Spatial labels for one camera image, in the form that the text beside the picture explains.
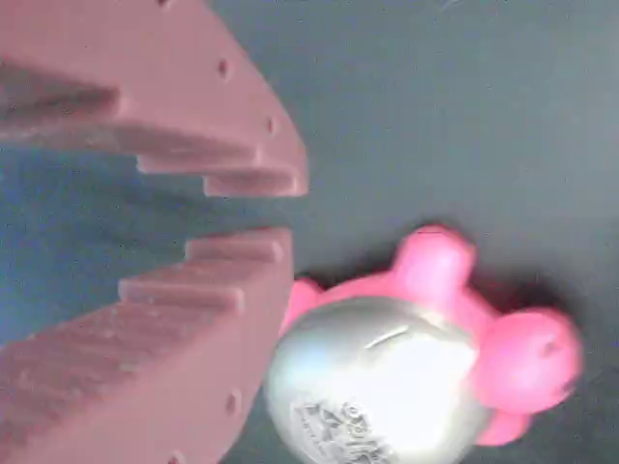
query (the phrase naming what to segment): gray surface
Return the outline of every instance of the gray surface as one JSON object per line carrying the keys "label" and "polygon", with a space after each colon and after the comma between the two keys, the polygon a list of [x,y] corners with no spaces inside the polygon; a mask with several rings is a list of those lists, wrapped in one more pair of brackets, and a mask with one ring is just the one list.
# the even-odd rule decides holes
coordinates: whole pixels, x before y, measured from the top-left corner
{"label": "gray surface", "polygon": [[[478,244],[481,274],[547,284],[562,296],[588,352],[574,399],[523,441],[478,449],[466,462],[614,462],[619,3],[216,7],[301,127],[311,194],[204,199],[195,182],[138,177],[130,159],[6,149],[0,337],[113,301],[118,277],[179,259],[187,236],[289,224],[298,271],[334,283],[385,263],[415,224],[441,218]],[[225,462],[294,462],[260,402]]]}

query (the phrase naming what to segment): pink stepped bracket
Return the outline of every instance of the pink stepped bracket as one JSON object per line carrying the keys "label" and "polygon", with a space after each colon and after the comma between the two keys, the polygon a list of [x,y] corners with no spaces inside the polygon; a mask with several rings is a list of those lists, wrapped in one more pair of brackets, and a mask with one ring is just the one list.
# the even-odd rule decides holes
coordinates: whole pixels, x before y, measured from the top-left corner
{"label": "pink stepped bracket", "polygon": [[261,229],[187,244],[120,283],[120,303],[5,347],[0,463],[215,463],[278,338],[291,241]]}
{"label": "pink stepped bracket", "polygon": [[202,0],[0,2],[0,140],[137,155],[220,196],[307,191],[305,149]]}

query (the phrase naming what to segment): pink rubber toy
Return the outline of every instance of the pink rubber toy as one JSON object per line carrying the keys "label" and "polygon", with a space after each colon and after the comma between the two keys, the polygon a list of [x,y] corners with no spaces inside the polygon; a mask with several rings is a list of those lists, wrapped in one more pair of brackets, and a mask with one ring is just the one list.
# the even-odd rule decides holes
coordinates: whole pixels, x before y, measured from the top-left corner
{"label": "pink rubber toy", "polygon": [[474,248],[458,234],[424,227],[399,248],[392,269],[322,291],[295,282],[281,332],[313,308],[359,297],[389,297],[440,312],[472,334],[479,355],[470,380],[478,399],[494,411],[478,445],[519,438],[531,417],[563,401],[581,370],[580,343],[572,323],[557,310],[528,307],[500,315],[468,287]]}

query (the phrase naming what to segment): pink plastic piece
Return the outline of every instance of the pink plastic piece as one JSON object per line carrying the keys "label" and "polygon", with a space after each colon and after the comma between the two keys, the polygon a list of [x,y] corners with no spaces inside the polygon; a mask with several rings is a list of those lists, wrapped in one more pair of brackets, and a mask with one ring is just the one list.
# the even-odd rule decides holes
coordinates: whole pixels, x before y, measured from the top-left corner
{"label": "pink plastic piece", "polygon": [[512,414],[544,411],[572,392],[580,363],[571,322],[549,308],[528,308],[500,318],[482,339],[478,395]]}
{"label": "pink plastic piece", "polygon": [[292,121],[202,0],[0,2],[0,140],[137,155],[212,195],[308,187]]}
{"label": "pink plastic piece", "polygon": [[455,232],[419,229],[401,244],[392,269],[347,281],[322,293],[313,282],[293,286],[282,329],[313,308],[362,296],[408,300],[439,311],[470,332],[480,347],[472,382],[496,418],[479,444],[520,437],[530,416],[563,401],[581,370],[580,343],[571,322],[551,308],[500,316],[467,286],[475,251]]}
{"label": "pink plastic piece", "polygon": [[495,413],[490,426],[477,439],[483,447],[501,447],[507,445],[526,433],[531,424],[530,415],[513,415],[504,412]]}
{"label": "pink plastic piece", "polygon": [[216,463],[241,431],[292,285],[290,237],[197,240],[121,302],[0,354],[0,463]]}

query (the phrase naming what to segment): toy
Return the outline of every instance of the toy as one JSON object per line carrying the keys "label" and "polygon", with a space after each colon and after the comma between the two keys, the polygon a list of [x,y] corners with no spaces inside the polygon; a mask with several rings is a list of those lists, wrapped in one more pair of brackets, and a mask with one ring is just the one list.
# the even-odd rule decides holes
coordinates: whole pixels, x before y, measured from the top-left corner
{"label": "toy", "polygon": [[390,271],[322,291],[298,280],[265,394],[282,439],[311,464],[451,464],[520,437],[581,369],[553,308],[499,315],[467,286],[475,250],[428,226]]}
{"label": "toy", "polygon": [[285,229],[194,240],[184,263],[122,280],[119,303],[8,344],[0,462],[218,462],[268,367],[291,257]]}
{"label": "toy", "polygon": [[209,195],[308,188],[293,122],[201,0],[0,3],[0,141],[137,156]]}
{"label": "toy", "polygon": [[[136,156],[210,196],[308,188],[292,120],[201,0],[0,2],[0,143]],[[189,242],[186,263],[123,280],[120,303],[5,347],[0,462],[218,462],[277,342],[290,242]]]}

